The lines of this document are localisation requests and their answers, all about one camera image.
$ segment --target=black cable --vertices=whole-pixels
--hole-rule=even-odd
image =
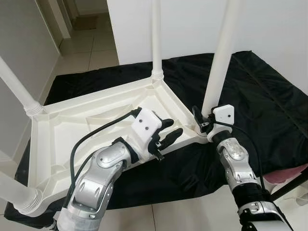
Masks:
[[[252,143],[252,145],[253,145],[253,147],[254,147],[254,149],[255,149],[255,152],[256,152],[256,154],[257,154],[261,187],[262,187],[262,189],[265,190],[265,185],[264,185],[264,180],[263,180],[263,169],[262,169],[262,164],[261,164],[261,158],[260,158],[260,155],[259,155],[257,146],[256,146],[255,142],[253,141],[253,139],[248,135],[247,132],[245,132],[243,129],[241,129],[241,128],[235,126],[235,125],[226,124],[226,123],[222,123],[222,122],[218,122],[218,121],[214,121],[214,122],[212,122],[212,123],[220,124],[220,125],[224,125],[224,126],[228,126],[228,127],[237,129],[237,130],[239,130],[240,132],[242,132],[242,133],[251,141],[251,143]]]
[[[75,178],[74,178],[74,183],[76,182],[76,180],[78,179],[82,169],[85,167],[85,165],[87,164],[87,162],[92,158],[94,153],[90,154],[86,159],[85,161],[82,163],[82,165],[80,166],[78,172],[76,173],[75,175]],[[67,205],[68,205],[68,202],[69,202],[69,199],[71,198],[71,195],[72,195],[72,184],[70,185],[69,189],[68,189],[68,192],[67,192],[67,195],[65,197],[65,200],[63,202],[63,207],[66,208]]]
[[[112,126],[114,124],[116,124],[117,122],[120,122],[121,120],[131,116],[134,114],[134,112],[136,112],[136,110],[133,110],[133,111],[130,111],[129,113],[119,117],[118,119],[115,119],[114,121],[111,121],[101,127],[99,127],[98,129],[95,129],[94,131],[90,132],[89,134],[85,135],[84,137],[82,137],[76,144],[75,146],[73,147],[73,150],[71,152],[71,157],[70,157],[70,170],[71,170],[71,187],[72,187],[72,191],[74,191],[75,189],[75,171],[74,171],[74,157],[75,157],[75,152],[78,148],[78,146],[83,142],[85,141],[86,139],[90,138],[91,136],[95,135],[96,133],[104,130],[105,128],[109,127],[109,126]]]

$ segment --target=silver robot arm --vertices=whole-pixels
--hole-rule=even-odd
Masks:
[[[114,182],[133,164],[145,163],[152,155],[159,161],[160,151],[181,136],[178,128],[160,141],[159,132],[172,126],[172,119],[160,119],[154,112],[142,109],[124,140],[97,150],[88,171],[79,178],[67,208],[63,207],[57,226],[60,231],[97,231],[111,198]]]
[[[274,204],[270,193],[258,183],[248,163],[248,152],[232,137],[234,107],[225,105],[214,108],[209,119],[203,121],[201,112],[194,107],[194,116],[200,130],[207,134],[209,142],[217,145],[220,162],[238,206],[242,231],[291,231],[285,216]]]

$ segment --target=white pipe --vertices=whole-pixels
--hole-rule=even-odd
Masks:
[[[160,52],[160,0],[152,0],[152,80],[164,78]]]
[[[25,89],[25,87],[1,57],[0,77],[24,106],[24,110],[28,116],[42,112],[43,107],[32,98],[29,92]]]
[[[218,47],[214,55],[208,79],[202,115],[207,117],[213,107],[218,106],[229,62],[235,44],[237,27],[245,0],[228,0],[223,24],[220,30]]]
[[[26,215],[41,203],[42,193],[27,188],[0,171],[0,198],[12,203],[15,209]]]

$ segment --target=white wall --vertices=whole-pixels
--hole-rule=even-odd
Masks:
[[[80,15],[108,12],[107,0],[75,0],[75,3]]]
[[[214,52],[226,0],[161,0],[162,56]],[[151,0],[108,0],[120,64],[151,60]],[[234,49],[252,50],[308,94],[306,0],[247,0]]]
[[[38,100],[59,57],[34,0],[0,1],[0,56]],[[13,158],[29,121],[0,79],[0,151]]]

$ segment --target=black strap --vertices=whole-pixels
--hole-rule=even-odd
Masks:
[[[137,161],[139,161],[138,154],[134,151],[134,149],[122,137],[116,138],[112,142],[112,144],[115,144],[117,142],[121,142],[121,143],[123,143],[127,147],[127,149],[129,150],[129,153],[130,153],[130,159],[131,159],[131,163],[132,164],[134,164]]]

